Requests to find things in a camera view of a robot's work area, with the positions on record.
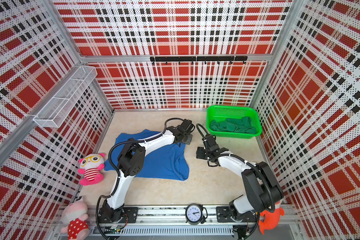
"pegboard wall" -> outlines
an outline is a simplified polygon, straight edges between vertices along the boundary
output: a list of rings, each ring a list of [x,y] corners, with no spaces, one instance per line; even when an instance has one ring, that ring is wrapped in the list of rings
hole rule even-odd
[[[0,1],[0,144],[75,64],[40,1]]]
[[[82,55],[271,53],[292,0],[53,0]]]
[[[311,0],[263,89],[262,140],[311,239],[360,238],[360,0]]]
[[[91,63],[115,109],[248,106],[266,61]]]
[[[0,168],[0,239],[44,239],[110,114],[89,86],[60,128],[35,127]]]

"green plastic basket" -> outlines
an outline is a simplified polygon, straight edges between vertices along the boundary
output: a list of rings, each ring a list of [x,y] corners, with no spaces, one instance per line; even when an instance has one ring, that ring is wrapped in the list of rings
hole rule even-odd
[[[226,118],[250,117],[252,125],[256,128],[256,134],[241,133],[241,132],[218,132],[209,128],[212,120],[216,122],[223,122]],[[261,129],[259,115],[253,108],[236,107],[236,106],[210,106],[206,110],[206,128],[212,135],[217,137],[235,137],[235,138],[252,138],[259,136],[263,131]]]

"wire mesh shelf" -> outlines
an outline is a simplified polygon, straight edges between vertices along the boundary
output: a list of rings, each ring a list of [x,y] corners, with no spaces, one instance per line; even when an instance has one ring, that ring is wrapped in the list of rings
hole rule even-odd
[[[95,67],[80,66],[33,121],[41,127],[60,127],[96,76]]]

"orange plush toy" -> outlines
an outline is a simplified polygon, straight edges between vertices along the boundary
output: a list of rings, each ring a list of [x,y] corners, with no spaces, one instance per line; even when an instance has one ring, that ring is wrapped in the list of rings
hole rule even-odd
[[[262,234],[264,230],[274,229],[280,221],[280,215],[284,216],[284,210],[280,207],[280,201],[275,204],[275,212],[270,213],[267,210],[260,213],[260,216],[265,216],[264,222],[259,222],[259,229]]]

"green cloth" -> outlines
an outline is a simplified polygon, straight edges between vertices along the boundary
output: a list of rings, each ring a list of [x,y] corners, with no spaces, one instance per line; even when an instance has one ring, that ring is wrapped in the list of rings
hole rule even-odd
[[[257,130],[251,125],[250,117],[243,117],[241,119],[227,118],[223,122],[211,121],[210,129],[219,132],[241,132],[256,134]]]

